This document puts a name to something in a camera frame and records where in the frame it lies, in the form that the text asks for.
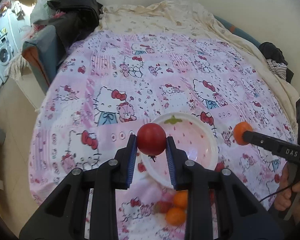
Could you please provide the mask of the red tomato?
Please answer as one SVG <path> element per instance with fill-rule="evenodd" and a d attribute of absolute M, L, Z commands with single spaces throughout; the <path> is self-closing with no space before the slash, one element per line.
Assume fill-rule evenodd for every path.
<path fill-rule="evenodd" d="M 166 148 L 164 129 L 155 123 L 144 124 L 137 132 L 137 147 L 145 155 L 160 155 Z"/>

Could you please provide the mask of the orange mandarin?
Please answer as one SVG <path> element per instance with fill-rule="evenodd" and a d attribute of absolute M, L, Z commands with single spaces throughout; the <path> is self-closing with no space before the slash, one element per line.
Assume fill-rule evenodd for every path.
<path fill-rule="evenodd" d="M 247 142 L 245 142 L 243 140 L 243 133 L 246 131 L 249 131 L 249 132 L 253 131 L 252 126 L 249 123 L 247 123 L 246 121 L 240 122 L 234 127 L 233 134 L 234 134 L 234 139 L 237 142 L 237 144 L 239 144 L 241 146 L 248 144 Z"/>
<path fill-rule="evenodd" d="M 167 211 L 165 220 L 171 226 L 181 226 L 186 221 L 186 213 L 179 207 L 172 207 Z"/>
<path fill-rule="evenodd" d="M 177 191 L 173 197 L 173 206 L 186 210 L 188 205 L 188 191 Z"/>

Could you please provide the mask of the pink white strawberry plate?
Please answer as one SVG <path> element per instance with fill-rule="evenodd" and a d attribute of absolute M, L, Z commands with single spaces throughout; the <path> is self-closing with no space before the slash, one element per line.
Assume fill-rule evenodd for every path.
<path fill-rule="evenodd" d="M 214 170 L 218 161 L 218 146 L 210 126 L 196 116 L 172 112 L 156 117 L 153 123 L 160 125 L 167 136 L 172 136 L 178 149 L 187 157 L 208 170 Z M 155 161 L 141 155 L 142 163 L 149 176 L 162 186 L 172 189 L 166 153 L 158 155 Z"/>

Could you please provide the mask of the red strawberry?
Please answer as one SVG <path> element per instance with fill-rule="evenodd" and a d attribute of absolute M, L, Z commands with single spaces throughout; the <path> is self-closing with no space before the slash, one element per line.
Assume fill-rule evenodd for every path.
<path fill-rule="evenodd" d="M 172 207 L 173 204 L 171 202 L 160 200 L 153 205 L 153 213 L 166 214 Z"/>

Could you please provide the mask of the striped black garment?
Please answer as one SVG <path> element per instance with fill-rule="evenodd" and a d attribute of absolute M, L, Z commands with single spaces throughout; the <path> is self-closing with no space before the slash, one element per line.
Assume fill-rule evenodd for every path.
<path fill-rule="evenodd" d="M 270 71 L 291 83 L 294 73 L 288 68 L 288 62 L 285 60 L 281 49 L 277 48 L 273 43 L 263 42 L 259 45 L 259 50 L 266 59 Z"/>

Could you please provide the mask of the pink Hello Kitty bedsheet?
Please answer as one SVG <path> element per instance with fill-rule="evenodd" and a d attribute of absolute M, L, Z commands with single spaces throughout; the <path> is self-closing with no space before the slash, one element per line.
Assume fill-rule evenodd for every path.
<path fill-rule="evenodd" d="M 115 189 L 117 151 L 165 113 L 210 126 L 218 161 L 188 167 L 186 221 L 153 213 L 177 191 L 149 176 L 137 147 L 133 181 Z M 34 128 L 30 190 L 39 209 L 20 239 L 282 239 L 269 214 L 286 159 L 241 146 L 234 127 L 295 142 L 274 93 L 229 43 L 180 34 L 92 33 L 70 49 Z"/>

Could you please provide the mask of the grey orange chair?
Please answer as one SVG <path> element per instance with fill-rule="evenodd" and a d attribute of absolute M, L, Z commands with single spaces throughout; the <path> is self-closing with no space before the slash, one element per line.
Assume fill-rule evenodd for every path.
<path fill-rule="evenodd" d="M 39 87 L 46 93 L 66 56 L 66 50 L 53 25 L 35 33 L 23 43 L 23 58 L 30 64 Z"/>

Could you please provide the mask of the black clothing pile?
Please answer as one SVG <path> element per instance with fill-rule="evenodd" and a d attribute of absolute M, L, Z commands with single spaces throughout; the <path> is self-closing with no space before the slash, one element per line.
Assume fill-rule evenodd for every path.
<path fill-rule="evenodd" d="M 47 5 L 63 13 L 56 31 L 65 49 L 95 30 L 103 7 L 97 0 L 49 0 Z"/>

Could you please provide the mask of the white washing machine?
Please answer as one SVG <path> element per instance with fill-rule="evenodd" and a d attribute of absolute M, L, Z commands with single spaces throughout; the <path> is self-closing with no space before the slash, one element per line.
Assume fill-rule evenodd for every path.
<path fill-rule="evenodd" d="M 6 66 L 14 57 L 14 48 L 7 35 L 0 38 L 0 67 Z"/>

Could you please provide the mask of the white plastic bag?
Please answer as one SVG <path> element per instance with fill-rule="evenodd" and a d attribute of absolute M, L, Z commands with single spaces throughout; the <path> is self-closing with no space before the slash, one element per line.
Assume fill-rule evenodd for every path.
<path fill-rule="evenodd" d="M 30 23 L 34 24 L 39 20 L 47 20 L 51 15 L 47 0 L 38 0 L 30 14 Z"/>

